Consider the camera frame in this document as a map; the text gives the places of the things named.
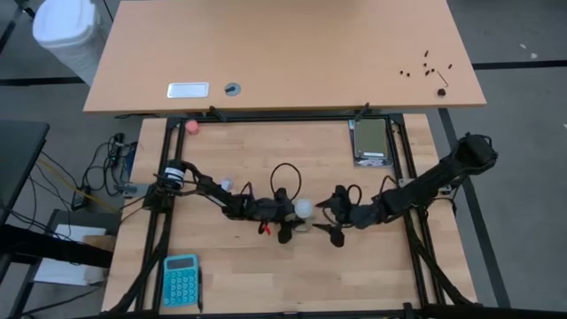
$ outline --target white container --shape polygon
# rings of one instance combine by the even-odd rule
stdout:
[[[97,7],[90,0],[46,0],[34,19],[34,39],[89,86],[105,48]]]

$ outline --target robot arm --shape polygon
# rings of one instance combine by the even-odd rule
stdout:
[[[363,230],[373,224],[391,222],[412,206],[428,206],[440,187],[485,172],[494,166],[497,158],[489,137],[467,134],[438,165],[404,187],[377,194],[369,205],[352,204],[348,191],[338,185],[331,198],[317,206],[330,208],[337,221],[335,228],[353,225]]]

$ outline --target calculator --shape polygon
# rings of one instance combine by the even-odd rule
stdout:
[[[198,285],[197,255],[171,256],[164,260],[163,305],[165,307],[196,304]]]

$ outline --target floor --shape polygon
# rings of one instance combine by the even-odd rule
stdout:
[[[37,9],[41,1],[32,1]],[[473,63],[567,58],[567,2],[562,0],[448,0]],[[114,14],[118,0],[107,0]],[[103,27],[111,21],[102,2]],[[15,10],[11,0],[0,1],[0,32]],[[31,36],[26,16],[18,18],[12,38],[0,54],[0,79],[73,76]],[[488,106],[451,111],[457,135],[468,131],[489,135],[500,154],[497,166],[473,179],[483,216],[513,307],[567,311],[567,69],[479,71]],[[44,150],[73,175],[81,176],[96,145],[117,132],[134,141],[141,119],[115,120],[112,115],[84,114],[89,88],[84,84],[0,87],[0,118],[47,121],[51,125]],[[439,155],[449,150],[437,111],[427,112]],[[34,179],[45,183],[35,170]],[[64,198],[71,198],[54,181]],[[117,198],[101,196],[114,206]],[[37,220],[47,222],[54,208],[64,208],[48,192],[37,190]],[[479,301],[495,305],[482,254],[464,196],[457,197],[457,221]],[[15,210],[33,211],[29,183]],[[0,318],[12,305],[9,283],[21,281],[26,267],[12,266],[0,287]],[[38,284],[27,308],[64,300],[91,288]],[[38,318],[95,315],[103,292],[38,314]]]

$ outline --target wooden tabletop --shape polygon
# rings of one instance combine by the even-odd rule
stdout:
[[[207,82],[208,97],[167,98],[172,82]],[[242,89],[235,97],[224,91],[232,82]],[[445,97],[437,94],[441,88]],[[331,109],[367,102],[485,104],[445,0],[123,1],[84,110]]]
[[[421,174],[438,162],[429,124],[421,114],[405,115],[405,120]],[[166,120],[144,121],[134,182],[154,181],[165,124]],[[252,182],[257,198],[271,196],[272,169],[290,162],[303,177],[298,198],[315,203],[328,198],[336,184],[351,183],[361,186],[362,202],[368,203],[383,177],[392,175],[390,168],[353,166],[345,121],[203,124],[198,135],[186,136],[183,159],[216,181],[232,179],[234,192]],[[282,168],[274,183],[292,193],[298,181],[290,168]],[[138,207],[133,205],[124,214]],[[438,200],[429,212],[439,265],[465,296],[475,299],[450,205]],[[315,213],[322,221],[321,210]],[[149,215],[142,210],[120,227],[104,309],[118,302],[140,269]],[[347,230],[343,248],[334,247],[320,230],[294,233],[290,243],[280,245],[275,235],[258,235],[257,228],[256,222],[228,220],[205,198],[175,200],[168,254],[199,256],[205,313],[399,309],[403,302],[419,307],[401,219]],[[154,277],[148,283],[154,283]],[[152,284],[149,286],[146,300],[152,295]],[[164,314],[196,312],[196,306],[161,309]]]

